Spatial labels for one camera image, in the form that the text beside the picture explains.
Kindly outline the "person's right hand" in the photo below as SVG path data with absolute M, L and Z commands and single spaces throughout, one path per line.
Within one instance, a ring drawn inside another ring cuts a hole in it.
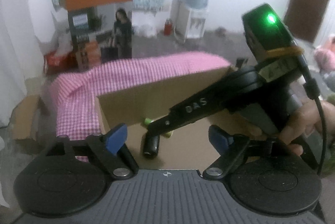
M 334 105 L 327 101 L 321 101 L 321 106 L 324 111 L 329 140 L 334 141 Z M 322 124 L 317 105 L 310 100 L 291 114 L 287 125 L 276 137 L 285 143 L 290 151 L 301 156 L 303 148 L 300 145 L 292 144 L 292 141 L 298 136 L 304 133 L 310 134 L 314 130 L 322 133 Z

